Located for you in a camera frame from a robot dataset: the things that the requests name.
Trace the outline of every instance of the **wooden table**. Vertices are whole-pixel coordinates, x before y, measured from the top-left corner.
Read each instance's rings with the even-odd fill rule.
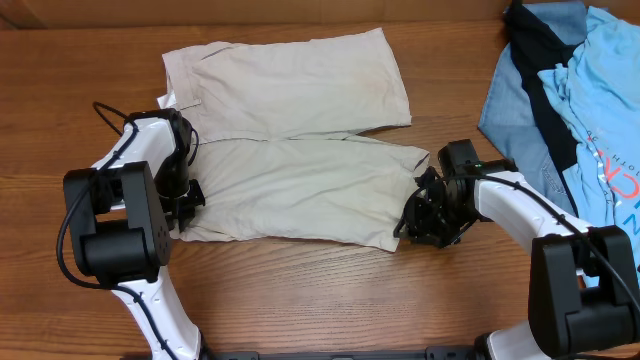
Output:
[[[161,55],[185,46],[303,41],[377,26],[0,33],[0,358],[98,360],[148,351],[115,296],[73,286],[55,260],[62,177],[117,140],[92,101],[125,112],[156,108],[166,86]],[[410,128],[372,136],[434,153],[470,138],[482,159],[499,158],[476,124],[505,45],[502,24],[383,28],[414,118]],[[73,264],[68,242],[67,250]],[[216,351],[470,344],[527,316],[529,258],[491,223],[446,250],[402,244],[395,254],[320,241],[178,243],[170,270],[188,315]]]

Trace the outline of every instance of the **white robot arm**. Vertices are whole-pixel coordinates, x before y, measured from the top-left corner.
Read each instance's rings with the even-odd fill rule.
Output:
[[[95,163],[92,168],[70,171],[65,176],[67,217],[70,219],[74,258],[79,270],[86,276],[96,277],[100,288],[111,289],[126,304],[149,342],[153,360],[336,358],[335,354],[315,354],[310,357],[299,354],[256,353],[214,356],[206,346],[200,330],[187,317],[169,278],[167,264],[172,243],[169,231],[176,223],[179,230],[183,230],[186,223],[195,216],[196,207],[204,205],[204,196],[197,181],[188,178],[187,167],[193,160],[193,156],[191,160],[187,159],[188,154],[194,154],[197,149],[197,143],[195,146],[191,144],[192,132],[189,122],[172,109],[131,114],[127,117],[122,138],[104,159]],[[557,310],[556,302],[563,302],[562,299],[548,299],[558,296],[558,293],[551,291],[554,289],[548,289],[557,284],[544,283],[545,279],[555,281],[559,272],[561,274],[558,278],[563,281],[573,276],[575,292],[570,293],[568,297],[580,296],[575,279],[576,269],[579,268],[576,261],[582,261],[579,264],[581,265],[585,258],[584,254],[578,251],[579,246],[574,244],[575,239],[572,242],[564,242],[566,247],[563,254],[567,255],[566,251],[569,252],[571,259],[568,262],[571,264],[566,268],[547,266],[553,265],[558,259],[550,260],[546,257],[548,254],[545,251],[555,249],[555,245],[543,244],[544,241],[549,241],[546,237],[555,235],[565,239],[575,235],[572,229],[560,224],[545,206],[562,214],[579,232],[590,234],[592,229],[588,223],[564,213],[546,199],[546,205],[543,206],[522,189],[516,190],[513,186],[507,185],[518,183],[518,187],[542,198],[526,183],[522,174],[511,171],[515,169],[510,168],[508,162],[480,162],[470,142],[449,144],[439,153],[439,159],[449,180],[437,180],[432,168],[422,178],[417,179],[421,189],[407,202],[403,219],[396,229],[397,236],[402,233],[418,243],[445,247],[458,242],[464,230],[475,220],[490,219],[504,228],[527,253],[532,254],[532,266],[538,266],[538,259],[546,261],[546,265],[536,268],[540,270],[541,276],[534,276],[534,272],[538,270],[532,270],[532,286],[542,289],[536,290],[537,293],[549,296],[542,301],[532,301],[530,298],[530,311],[533,308],[542,309],[544,312],[545,306]],[[493,179],[502,182],[474,179],[469,174],[489,174]],[[96,221],[96,214],[118,209],[126,209],[127,219],[102,223]],[[617,253],[608,254],[609,257],[614,255],[618,256]],[[619,261],[620,265],[617,268],[624,272],[626,278],[629,278],[629,260],[633,264],[629,255]],[[567,269],[573,269],[573,274],[567,275]],[[549,275],[550,272],[554,272],[554,276],[545,278],[544,275]],[[629,283],[635,285],[635,295],[638,296],[635,271],[631,276],[633,281]],[[620,314],[614,314],[615,326],[619,329],[613,331],[613,334],[603,335],[606,341],[596,342],[587,350],[635,342],[640,336],[637,312],[624,313],[624,306],[628,302],[625,300],[628,299],[619,293],[615,284],[606,286],[609,286],[607,291],[615,293],[613,298],[616,304],[610,306],[600,301],[596,304],[600,306],[596,312],[602,315],[621,311],[620,314],[626,315],[629,320],[619,320],[615,316]],[[592,310],[589,299],[573,300],[569,305],[578,306],[576,314],[584,314],[581,309]],[[592,326],[600,324],[598,321],[601,321],[597,316],[594,320],[593,314],[587,314],[586,319],[580,318],[575,324],[574,320],[570,320],[571,323],[566,325],[561,319],[564,313],[555,315],[551,314],[548,317],[552,321],[559,321],[558,327],[568,328],[568,332],[556,333],[554,328],[551,329],[550,336],[540,337],[536,336],[540,329],[553,327],[548,321],[531,324],[524,322],[512,329],[497,331],[483,337],[478,341],[480,345],[463,349],[464,356],[476,360],[546,360],[549,357],[545,353],[553,353],[550,355],[555,356],[557,352],[584,351],[581,345],[589,341],[592,334],[572,332],[572,326]],[[571,339],[570,346],[563,336]],[[429,353],[428,348],[427,354],[436,354],[436,350],[432,347],[432,352]],[[423,356],[424,352],[419,355],[373,352],[341,355],[339,358],[404,360]],[[437,356],[439,355],[436,354],[429,359],[439,360]]]

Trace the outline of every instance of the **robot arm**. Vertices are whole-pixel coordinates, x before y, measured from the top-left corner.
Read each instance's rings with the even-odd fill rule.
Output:
[[[121,139],[104,159],[90,169],[70,171],[64,179],[68,207],[90,188],[70,223],[76,265],[125,303],[154,360],[210,358],[167,271],[169,231],[176,222],[184,229],[195,207],[204,205],[197,181],[188,178],[187,155],[197,149],[197,144],[191,146],[191,134],[191,124],[174,110],[131,114]],[[98,214],[121,209],[126,219],[96,220]]]
[[[532,189],[513,163],[481,162],[469,140],[449,143],[438,159],[446,177],[430,168],[417,179],[420,189],[407,201],[397,230],[445,247],[459,242],[474,221],[492,220],[532,257],[529,321],[480,337],[467,354],[471,359],[546,360],[640,340],[640,314],[631,298],[640,292],[622,230],[593,228],[565,213]],[[591,255],[591,246],[604,260]],[[599,276],[600,285],[580,289],[578,271]]]

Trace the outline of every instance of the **black cable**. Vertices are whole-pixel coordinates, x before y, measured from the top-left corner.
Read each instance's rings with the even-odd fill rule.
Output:
[[[102,118],[102,120],[104,120],[104,122],[107,123],[107,125],[109,125],[109,127],[111,129],[113,129],[113,131],[115,131],[118,135],[122,136],[122,131],[120,131],[120,129],[118,129],[115,125],[113,125],[113,123],[102,113],[102,111],[100,111],[100,108],[103,108],[113,114],[116,114],[118,116],[120,116],[121,118],[123,118],[125,121],[127,120],[127,115],[125,113],[123,113],[122,111],[118,110],[118,109],[114,109],[109,105],[105,105],[101,102],[97,102],[94,101],[93,102],[93,110],[95,110],[98,115],[100,115],[100,117]]]
[[[95,103],[94,102],[94,109],[96,109],[96,112],[98,112],[98,114],[103,118],[103,120],[105,120],[107,122],[107,124],[110,124],[110,126],[112,128],[115,128],[115,126],[113,126],[113,124],[111,124],[111,122],[109,120],[107,120],[102,113],[100,113],[100,111],[96,108],[96,106],[99,107],[104,107],[105,109],[111,111],[111,107],[108,107],[107,105],[104,104],[100,104],[100,103]],[[122,114],[120,111],[113,109],[114,113],[116,114]],[[162,335],[160,334],[160,331],[158,330],[158,326],[156,325],[153,316],[151,315],[151,312],[149,311],[149,308],[147,308],[147,305],[145,304],[144,300],[142,299],[142,297],[137,294],[135,291],[125,288],[123,286],[119,286],[116,285],[113,288],[107,288],[104,287],[100,284],[96,284],[96,283],[90,283],[84,280],[80,280],[77,277],[75,277],[67,268],[67,265],[64,262],[64,256],[63,256],[63,243],[64,243],[64,236],[67,232],[67,228],[69,227],[69,223],[71,222],[71,218],[73,217],[73,215],[75,214],[75,212],[77,211],[78,207],[80,206],[80,202],[82,201],[82,199],[89,193],[89,190],[91,189],[91,186],[93,186],[93,184],[95,183],[95,181],[98,179],[98,177],[104,173],[107,169],[109,169],[109,167],[111,167],[111,165],[113,165],[113,163],[115,163],[116,161],[118,161],[118,159],[120,159],[120,155],[129,147],[129,145],[131,145],[131,143],[133,142],[133,140],[135,139],[136,135],[139,132],[138,126],[136,125],[135,122],[128,122],[129,124],[131,124],[131,126],[133,127],[133,131],[131,133],[131,135],[129,136],[129,138],[124,142],[124,144],[122,144],[122,146],[118,149],[115,150],[113,152],[113,155],[111,156],[111,158],[100,167],[100,169],[98,169],[93,176],[91,177],[91,179],[89,179],[89,182],[87,183],[87,185],[85,185],[81,192],[78,194],[78,196],[76,197],[76,199],[73,201],[73,203],[71,204],[71,206],[69,207],[69,210],[67,211],[67,214],[64,217],[64,220],[62,221],[62,225],[60,226],[60,231],[58,232],[58,241],[56,243],[56,256],[58,259],[58,267],[60,267],[60,271],[62,271],[62,274],[69,280],[71,281],[73,284],[76,284],[80,287],[83,288],[88,288],[88,289],[100,289],[100,290],[117,290],[117,291],[122,291],[125,292],[127,294],[129,294],[132,298],[133,298],[133,302],[137,303],[138,306],[140,306],[140,308],[142,309],[142,312],[144,313],[145,317],[147,318],[147,321],[149,322],[149,325],[151,326],[151,330],[153,331],[153,334],[156,337],[156,340],[158,341],[158,343],[160,344],[160,348],[164,351],[167,352],[167,354],[169,355],[169,357],[171,358],[171,360],[179,360],[176,355],[173,353],[173,351],[169,348],[169,346],[167,345],[167,342],[162,338]]]
[[[567,221],[567,219],[565,219],[565,217],[563,215],[558,213],[553,207],[551,207],[551,205],[549,205],[546,201],[544,201],[540,196],[538,196],[537,194],[535,194],[531,190],[525,188],[524,186],[520,185],[519,182],[512,182],[512,181],[501,179],[501,178],[498,178],[498,177],[486,176],[486,175],[458,175],[458,176],[438,178],[438,179],[432,181],[431,183],[427,184],[427,186],[420,187],[418,190],[416,190],[411,195],[411,197],[416,196],[417,194],[419,194],[423,190],[427,190],[426,189],[427,187],[431,187],[431,186],[433,186],[435,184],[438,184],[438,183],[448,182],[448,181],[453,181],[453,180],[487,180],[487,181],[493,181],[493,182],[497,182],[497,183],[500,183],[500,184],[503,184],[503,185],[511,186],[514,189],[522,191],[523,193],[525,193],[527,196],[529,196],[531,199],[533,199],[536,203],[538,203],[538,205],[540,205],[543,209],[545,209],[545,211],[547,211],[551,216],[556,218],[556,220],[558,221],[559,224],[561,224],[562,226],[564,226],[565,228],[567,228],[568,230],[573,232],[589,248],[589,250],[595,255],[596,259],[600,262],[600,264],[602,266],[604,266],[604,268],[607,270],[607,272],[619,283],[619,285],[627,293],[627,295],[629,295],[629,298],[631,299],[631,302],[632,302],[633,306],[635,307],[635,310],[638,313],[640,313],[640,303],[638,303],[638,299],[636,299],[636,297],[631,292],[631,289],[629,289],[629,286],[627,286],[627,284],[624,282],[622,277],[620,277],[620,274],[618,274],[618,272],[613,268],[613,266],[611,266],[609,261],[607,261],[607,259],[600,253],[600,251],[591,242],[591,240],[589,240],[589,238],[587,236],[585,236],[580,230],[578,230],[575,226],[573,226],[573,224],[571,224],[569,221]]]
[[[200,136],[198,136],[198,132],[196,131],[196,129],[191,128],[191,132],[196,134],[196,147],[193,148],[193,153],[191,154],[191,158],[189,159],[187,166],[191,166],[191,164],[193,163],[193,160],[196,159],[196,154],[198,153],[198,146],[200,145]]]

